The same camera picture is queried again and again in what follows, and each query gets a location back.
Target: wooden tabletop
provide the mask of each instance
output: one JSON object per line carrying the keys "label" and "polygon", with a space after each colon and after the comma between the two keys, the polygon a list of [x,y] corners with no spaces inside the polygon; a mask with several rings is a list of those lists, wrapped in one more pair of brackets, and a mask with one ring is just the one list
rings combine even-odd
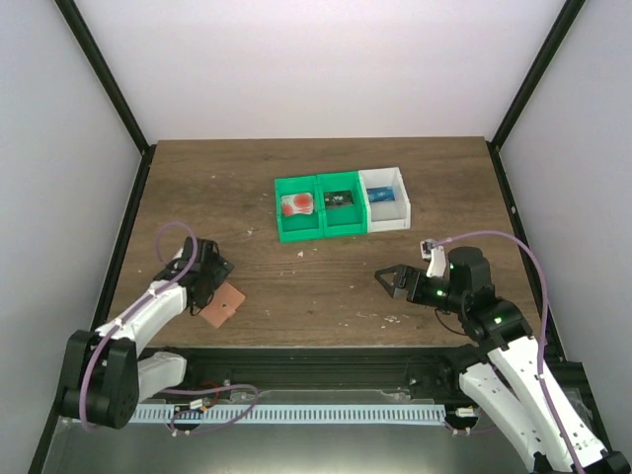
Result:
{"label": "wooden tabletop", "polygon": [[[410,230],[281,244],[275,178],[399,166],[411,201]],[[153,346],[326,347],[459,345],[430,308],[393,300],[373,273],[421,266],[420,240],[478,229],[511,232],[482,138],[370,138],[161,141],[140,203],[111,317],[120,314],[161,269],[154,239],[182,220],[211,238],[235,265],[229,281],[246,295],[237,314],[213,329],[182,314]],[[185,231],[164,235],[173,255]],[[513,301],[534,329],[535,305],[518,250],[498,237],[481,247],[498,295]],[[446,324],[456,329],[453,315]]]}

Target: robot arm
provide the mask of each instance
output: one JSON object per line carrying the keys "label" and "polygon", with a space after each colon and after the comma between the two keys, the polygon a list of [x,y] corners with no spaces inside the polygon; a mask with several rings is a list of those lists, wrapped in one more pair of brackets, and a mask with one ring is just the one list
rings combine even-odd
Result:
{"label": "robot arm", "polygon": [[476,350],[470,346],[476,356],[457,364],[459,387],[490,416],[529,472],[575,472],[540,387],[539,378],[544,376],[585,471],[629,473],[623,455],[608,453],[584,425],[546,364],[544,373],[537,373],[537,341],[518,308],[496,296],[483,253],[473,247],[450,251],[449,278],[443,277],[446,258],[442,247],[423,242],[422,255],[430,261],[426,271],[399,265],[377,271],[375,277],[392,297],[405,294],[412,303],[458,314],[467,336],[478,343]]}
{"label": "robot arm", "polygon": [[[79,418],[80,387],[88,360],[99,341],[112,329],[99,363],[91,374],[86,397],[90,423],[120,429],[138,402],[180,384],[187,361],[180,355],[156,353],[138,360],[149,341],[174,317],[189,309],[202,309],[226,280],[233,266],[223,259],[210,240],[188,237],[181,252],[154,277],[147,291],[127,310],[94,332],[75,332],[66,346],[55,406],[61,416]],[[193,259],[189,271],[170,281]]]}

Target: cable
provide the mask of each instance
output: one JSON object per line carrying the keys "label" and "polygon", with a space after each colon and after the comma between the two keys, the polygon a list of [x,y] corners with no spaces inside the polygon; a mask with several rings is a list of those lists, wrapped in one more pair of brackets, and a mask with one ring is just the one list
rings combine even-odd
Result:
{"label": "cable", "polygon": [[460,331],[456,331],[456,330],[450,328],[449,326],[447,326],[443,321],[441,321],[441,318],[439,317],[438,313],[439,313],[438,308],[435,308],[434,309],[434,316],[436,316],[436,319],[437,319],[438,323],[441,326],[443,326],[445,329],[447,329],[450,333],[457,334],[459,336],[467,336],[467,334],[461,333]]}
{"label": "cable", "polygon": [[456,435],[466,435],[466,436],[486,435],[489,433],[493,433],[498,429],[498,427],[493,426],[489,428],[483,428],[482,430],[475,430],[476,426],[474,426],[474,429],[467,431],[467,430],[458,430],[457,428],[455,428],[454,426],[452,426],[450,423],[446,421],[444,421],[443,423],[445,424],[446,428],[448,428],[453,434],[456,434]]}
{"label": "cable", "polygon": [[207,388],[205,390],[178,390],[178,389],[169,388],[169,389],[166,389],[166,390],[163,390],[162,392],[160,392],[160,393],[168,393],[170,395],[210,395],[210,394],[213,394],[213,393],[227,392],[229,390],[236,390],[236,389],[250,390],[250,391],[253,392],[253,394],[255,396],[251,400],[250,405],[248,405],[248,407],[243,412],[241,412],[239,415],[237,415],[235,418],[233,418],[232,420],[229,420],[226,423],[223,423],[223,424],[219,425],[218,427],[213,427],[213,428],[209,428],[209,429],[206,429],[206,430],[182,431],[182,430],[178,430],[174,426],[174,424],[176,423],[176,420],[178,418],[182,417],[186,413],[193,413],[193,412],[197,413],[196,410],[184,410],[182,412],[174,413],[174,416],[171,417],[171,420],[169,421],[169,428],[171,430],[172,435],[173,436],[177,436],[178,434],[180,434],[180,435],[204,435],[204,434],[207,434],[207,433],[212,433],[212,432],[217,432],[219,430],[223,430],[224,428],[232,427],[238,421],[240,421],[241,419],[247,417],[248,414],[255,409],[255,406],[259,402],[259,390],[257,390],[257,387],[255,387],[254,385],[242,383],[242,384],[228,385],[228,386],[225,386],[225,387]]}
{"label": "cable", "polygon": [[[196,262],[196,256],[198,255],[198,239],[196,239],[196,235],[194,234],[194,231],[191,229],[191,227],[189,227],[184,222],[173,221],[173,222],[169,222],[163,225],[160,228],[160,230],[158,230],[158,234],[156,236],[156,247],[158,247],[158,244],[160,243],[160,238],[162,236],[162,233],[166,229],[171,228],[171,227],[184,227],[187,230],[187,232],[189,232],[189,235],[191,236],[193,240],[193,245],[194,245],[191,259],[187,262],[185,267],[176,276],[173,277],[173,279],[166,282],[165,284],[162,284],[156,289],[155,296],[152,294],[146,294],[144,297],[136,301],[134,305],[131,308],[129,308],[127,313],[123,317],[120,318],[120,323],[122,325],[128,322],[129,320],[131,320],[145,304],[147,304],[153,298],[158,297],[158,295],[160,295],[162,292],[164,292],[165,290],[170,288],[172,285],[180,281],[180,279],[184,275],[187,274],[187,272],[191,269],[191,267]],[[95,347],[94,352],[92,353],[92,356],[90,357],[90,360],[88,361],[88,365],[86,366],[86,371],[81,381],[81,388],[79,390],[79,420],[81,421],[81,426],[86,432],[93,432],[96,429],[94,425],[91,425],[88,422],[88,415],[86,413],[88,387],[90,386],[90,379],[92,377],[92,372],[94,371],[95,366],[97,365],[97,361],[99,360],[99,356],[103,352],[103,349],[106,347],[106,344],[119,329],[120,329],[120,326],[113,326],[108,331],[108,333],[99,341],[99,343]]]}
{"label": "cable", "polygon": [[580,459],[577,456],[577,452],[575,452],[575,448],[571,443],[571,439],[569,438],[569,434],[566,432],[564,428],[564,424],[562,423],[562,419],[560,418],[560,414],[555,409],[555,404],[553,403],[553,397],[549,392],[549,389],[546,385],[546,380],[544,379],[544,348],[546,347],[546,323],[548,321],[549,316],[549,299],[548,299],[548,290],[546,288],[546,281],[544,279],[544,271],[540,266],[540,263],[535,258],[531,249],[529,249],[524,242],[513,236],[512,234],[508,234],[507,232],[501,232],[500,230],[477,230],[474,232],[466,232],[465,234],[457,235],[455,237],[448,237],[443,240],[439,240],[436,242],[436,245],[446,245],[452,242],[456,242],[458,240],[467,239],[469,237],[477,237],[480,235],[498,235],[500,237],[505,237],[506,239],[511,240],[515,244],[517,244],[524,253],[531,259],[533,262],[533,266],[537,271],[537,275],[540,278],[540,285],[542,286],[542,324],[540,328],[540,338],[538,340],[537,347],[537,373],[538,373],[538,381],[540,382],[540,387],[542,388],[542,394],[544,395],[544,399],[546,400],[546,404],[551,412],[551,416],[553,420],[555,420],[555,424],[557,428],[560,430],[560,435],[566,444],[566,448],[569,450],[569,454],[571,455],[571,459],[575,463],[575,468],[577,469],[578,474],[586,474],[584,467],[580,464]]}

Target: blue package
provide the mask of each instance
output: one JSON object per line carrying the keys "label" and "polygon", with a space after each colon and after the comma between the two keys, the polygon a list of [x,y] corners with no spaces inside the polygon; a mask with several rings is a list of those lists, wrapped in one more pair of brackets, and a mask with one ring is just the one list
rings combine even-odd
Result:
{"label": "blue package", "polygon": [[366,194],[368,195],[369,202],[388,202],[390,200],[395,200],[393,188],[390,186],[385,186],[384,188],[372,188],[370,190],[366,190]]}

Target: white enclosure wall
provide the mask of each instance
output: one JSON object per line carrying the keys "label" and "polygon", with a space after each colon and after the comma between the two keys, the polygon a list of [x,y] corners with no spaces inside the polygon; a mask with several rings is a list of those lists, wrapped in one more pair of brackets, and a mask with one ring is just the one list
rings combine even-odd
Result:
{"label": "white enclosure wall", "polygon": [[632,3],[587,2],[502,150],[568,356],[632,457]]}
{"label": "white enclosure wall", "polygon": [[77,0],[150,142],[491,138],[563,0]]}
{"label": "white enclosure wall", "polygon": [[139,153],[52,1],[0,2],[0,64],[0,471],[24,473]]}

